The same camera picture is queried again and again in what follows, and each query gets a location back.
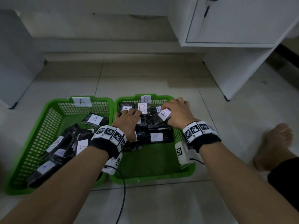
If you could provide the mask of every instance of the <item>pant leg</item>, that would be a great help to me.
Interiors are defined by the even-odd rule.
[[[268,175],[268,182],[299,211],[299,157],[280,163]]]

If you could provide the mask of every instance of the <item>wristband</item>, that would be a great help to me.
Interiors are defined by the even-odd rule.
[[[102,126],[93,135],[89,145],[107,151],[109,159],[117,157],[125,146],[127,138],[119,128]]]
[[[188,124],[183,129],[183,133],[189,149],[194,148],[197,152],[203,145],[221,142],[218,133],[204,121],[195,121]]]

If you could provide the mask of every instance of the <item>green plastic basket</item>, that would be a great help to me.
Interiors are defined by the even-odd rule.
[[[65,128],[75,123],[78,123],[80,127],[85,129],[92,128],[89,125],[81,123],[84,117],[90,112],[109,117],[109,124],[112,123],[113,100],[110,98],[88,97],[90,97],[92,107],[75,107],[72,98],[55,99],[45,105],[8,179],[5,187],[6,194],[22,195],[29,194],[35,190],[27,188],[24,180],[41,165],[42,160],[40,156],[61,135]],[[95,187],[103,183],[106,176],[107,174],[103,174],[96,182]]]
[[[157,96],[156,94],[120,97],[114,103],[114,114],[119,112],[120,102],[140,103],[142,95],[151,95],[151,105],[153,106],[162,106],[165,102],[173,99],[171,96]],[[183,132],[173,129],[173,138],[173,143],[143,145],[139,151],[122,152],[123,157],[118,170],[124,176],[126,183],[191,176],[195,171],[195,163],[180,165],[175,150],[175,144],[183,140]],[[116,184],[123,184],[122,177],[118,172],[110,178]]]

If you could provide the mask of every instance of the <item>tile floor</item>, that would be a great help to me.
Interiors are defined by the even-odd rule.
[[[65,62],[49,62],[15,110],[0,106],[2,173],[5,174],[17,159],[45,103],[75,95],[113,100],[137,93],[182,96],[190,101],[194,115],[211,123],[225,145],[249,165],[262,132],[287,122],[295,135],[291,150],[299,155],[299,140],[296,139],[299,135],[299,91],[267,64],[264,63],[234,98],[226,102],[198,58],[135,55],[134,59],[136,62],[129,55],[109,54],[100,55],[98,62],[95,59],[69,62],[68,58],[63,59]],[[119,223],[237,223],[200,164],[196,164],[196,172],[188,178],[128,187]],[[75,223],[114,223],[122,196],[122,186],[107,179],[104,185],[90,193]],[[0,218],[21,198],[3,196]]]

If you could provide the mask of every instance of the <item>foot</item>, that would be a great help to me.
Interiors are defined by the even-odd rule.
[[[281,162],[295,158],[288,147],[293,142],[292,130],[286,123],[278,124],[263,137],[263,141],[258,149],[253,163],[260,171],[271,171]]]

